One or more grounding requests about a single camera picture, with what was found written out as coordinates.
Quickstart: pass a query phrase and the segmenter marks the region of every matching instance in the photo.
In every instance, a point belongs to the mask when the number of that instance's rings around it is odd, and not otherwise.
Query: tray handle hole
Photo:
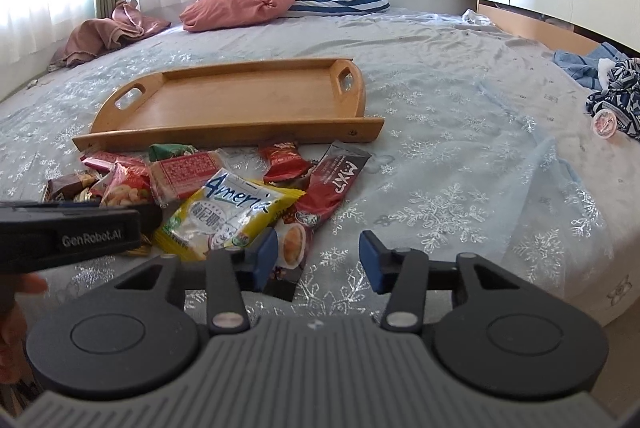
[[[340,88],[343,92],[348,92],[351,87],[353,87],[353,76],[349,72],[349,74],[340,78]]]
[[[115,105],[120,110],[124,110],[128,106],[131,106],[140,96],[142,96],[142,90],[137,87],[133,87],[131,90],[120,96],[116,100]]]

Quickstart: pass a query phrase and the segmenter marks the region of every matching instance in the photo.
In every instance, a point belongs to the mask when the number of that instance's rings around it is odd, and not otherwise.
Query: bed
[[[304,56],[353,57],[366,78],[367,113],[386,118],[363,175],[314,239],[293,303],[245,299],[264,314],[370,313],[372,293],[357,238],[373,230],[389,246],[432,259],[486,256],[564,296],[601,324],[638,296],[633,210],[640,145],[596,138],[583,113],[589,93],[554,65],[551,52],[494,26],[392,8],[385,14],[285,18],[262,26],[164,33],[71,70],[48,74],[2,102],[2,199],[38,199],[47,178],[81,169],[71,138],[102,102],[145,72]],[[326,146],[304,146],[319,158]],[[260,176],[252,149],[228,149],[233,168]],[[44,297],[21,297],[33,321],[142,262],[108,256],[44,273]],[[186,310],[204,320],[204,293]],[[450,309],[430,292],[427,319]]]

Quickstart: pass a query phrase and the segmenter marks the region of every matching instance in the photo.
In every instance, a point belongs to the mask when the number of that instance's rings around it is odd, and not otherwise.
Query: brown blanket
[[[171,25],[167,20],[144,16],[138,2],[121,0],[111,18],[91,18],[76,27],[66,45],[57,50],[50,64],[55,68],[75,67],[98,56],[158,34]]]

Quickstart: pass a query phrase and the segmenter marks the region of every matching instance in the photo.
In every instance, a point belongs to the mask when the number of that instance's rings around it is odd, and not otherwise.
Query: yellow snack bag
[[[244,248],[304,194],[221,168],[156,230],[154,241],[183,260],[204,260],[210,249]]]

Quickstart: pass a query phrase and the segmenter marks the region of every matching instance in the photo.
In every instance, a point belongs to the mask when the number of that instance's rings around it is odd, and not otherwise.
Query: gray ribbed surface
[[[28,428],[602,428],[587,394],[545,404],[484,397],[431,361],[419,338],[368,317],[263,318],[213,339],[180,379],[137,399],[86,403],[44,394]]]

